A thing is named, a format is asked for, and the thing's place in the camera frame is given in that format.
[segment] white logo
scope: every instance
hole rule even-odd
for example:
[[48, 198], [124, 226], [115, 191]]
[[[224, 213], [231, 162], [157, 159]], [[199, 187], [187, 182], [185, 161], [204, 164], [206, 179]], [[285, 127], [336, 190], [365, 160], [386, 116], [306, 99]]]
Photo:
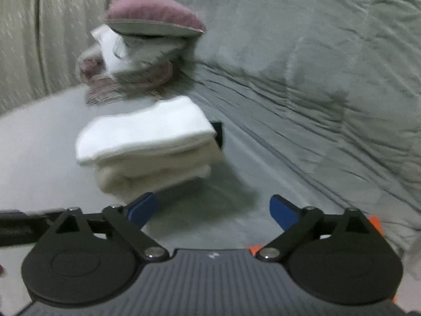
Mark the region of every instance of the white logo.
[[220, 256], [220, 254], [219, 253], [216, 253], [216, 252], [213, 252], [212, 254], [209, 254], [208, 255], [208, 257], [210, 257], [211, 259], [216, 259], [219, 256]]

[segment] orange part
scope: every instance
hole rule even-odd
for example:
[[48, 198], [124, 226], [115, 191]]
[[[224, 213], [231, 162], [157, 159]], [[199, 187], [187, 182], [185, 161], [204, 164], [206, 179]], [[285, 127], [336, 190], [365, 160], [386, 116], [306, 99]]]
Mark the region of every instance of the orange part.
[[249, 247], [249, 251], [252, 253], [253, 256], [256, 255], [256, 253], [258, 251], [260, 251], [261, 248], [263, 248], [264, 246], [253, 246], [253, 247]]
[[371, 224], [374, 226], [374, 228], [377, 229], [377, 231], [384, 235], [384, 231], [383, 231], [383, 227], [382, 227], [382, 222], [380, 221], [380, 219], [377, 216], [370, 216], [368, 218], [368, 220], [371, 222]]

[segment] metal screw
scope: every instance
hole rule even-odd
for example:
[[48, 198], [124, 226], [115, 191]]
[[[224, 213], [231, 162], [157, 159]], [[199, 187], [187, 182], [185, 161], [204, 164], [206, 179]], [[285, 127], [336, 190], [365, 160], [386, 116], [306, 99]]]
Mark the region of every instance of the metal screw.
[[166, 253], [167, 253], [167, 251], [164, 248], [162, 248], [162, 247], [149, 247], [145, 251], [146, 256], [149, 257], [149, 258], [151, 258], [151, 259], [161, 258]]
[[279, 252], [276, 248], [268, 247], [260, 250], [259, 254], [265, 259], [275, 259], [281, 254], [281, 252]]

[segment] black circular mount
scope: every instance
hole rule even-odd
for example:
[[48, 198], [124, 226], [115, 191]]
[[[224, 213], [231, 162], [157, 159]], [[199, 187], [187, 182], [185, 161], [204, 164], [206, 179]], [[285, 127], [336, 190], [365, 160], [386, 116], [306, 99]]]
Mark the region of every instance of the black circular mount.
[[370, 236], [344, 233], [304, 244], [288, 260], [293, 280], [328, 302], [363, 305], [391, 299], [403, 269]]
[[35, 300], [51, 305], [96, 304], [119, 294], [136, 271], [133, 253], [121, 245], [78, 233], [60, 234], [48, 249], [24, 260], [22, 278]]

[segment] beige curtain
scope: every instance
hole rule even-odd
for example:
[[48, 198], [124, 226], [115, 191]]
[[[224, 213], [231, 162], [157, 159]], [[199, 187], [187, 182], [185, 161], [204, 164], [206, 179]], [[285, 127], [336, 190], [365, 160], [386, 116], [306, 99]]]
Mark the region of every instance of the beige curtain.
[[111, 0], [0, 0], [0, 114], [78, 83], [74, 67]]

